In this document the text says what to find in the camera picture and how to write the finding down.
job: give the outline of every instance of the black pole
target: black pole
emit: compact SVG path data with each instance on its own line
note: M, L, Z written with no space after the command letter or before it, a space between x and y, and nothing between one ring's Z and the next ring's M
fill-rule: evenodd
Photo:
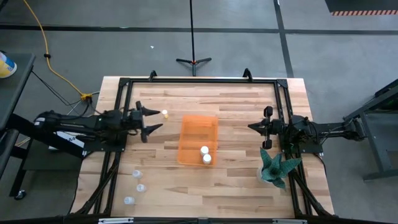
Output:
M197 65L200 62L209 62L211 61L211 58L204 58L200 60L195 60L195 41L193 39L193 12L192 12L192 0L189 0L189 10L191 14L191 41L192 41L192 60L185 60L185 59L180 59L177 58L176 61L178 62L184 62L184 63L189 63L192 66L192 76L197 75Z
M192 62L194 62L195 61L195 41L193 40L192 0L189 0L189 8L190 8L190 11L191 11Z

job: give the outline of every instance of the tripod base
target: tripod base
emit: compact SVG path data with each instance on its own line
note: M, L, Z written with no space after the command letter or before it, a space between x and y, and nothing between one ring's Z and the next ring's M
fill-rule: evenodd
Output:
M196 76L197 75L197 65L200 62L209 62L211 61L211 58L204 58L204 59L200 59L200 60L185 60L185 59L176 59L177 62L185 62L185 63L189 63L192 66L192 76Z

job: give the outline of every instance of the green plant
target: green plant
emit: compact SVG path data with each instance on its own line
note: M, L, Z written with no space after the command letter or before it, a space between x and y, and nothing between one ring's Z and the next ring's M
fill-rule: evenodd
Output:
M273 159L268 152L260 148L260 155L262 159L261 179L272 182L276 187L285 189L286 185L282 178L287 177L287 174L300 164L301 158L288 159L282 162L282 154L276 155Z

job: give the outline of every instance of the plant pot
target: plant pot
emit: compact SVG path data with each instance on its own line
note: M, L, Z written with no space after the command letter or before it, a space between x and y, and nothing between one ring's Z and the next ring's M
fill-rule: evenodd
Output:
M261 177L262 177L262 173L261 173L261 170L262 170L262 166L260 166L258 169L257 169L257 180L259 181L259 182L262 182L262 183L272 183L272 182L269 182L269 181L267 181L267 180L263 180Z

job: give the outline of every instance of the small white cup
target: small white cup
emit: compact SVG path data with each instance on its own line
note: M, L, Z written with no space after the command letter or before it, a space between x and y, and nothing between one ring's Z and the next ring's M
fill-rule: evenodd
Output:
M138 192L145 192L146 190L147 190L147 187L144 184L137 185Z
M125 197L124 198L124 204L126 205L132 205L134 204L136 200L133 197Z
M211 163L211 156L209 154L203 156L203 163L206 165Z
M132 176L133 176L135 179L141 179L141 178L142 178L142 172L139 171L139 170L134 170L134 171L132 172Z
M206 154L209 154L209 148L207 146L202 146L200 148L200 154L201 154L201 156L205 156Z

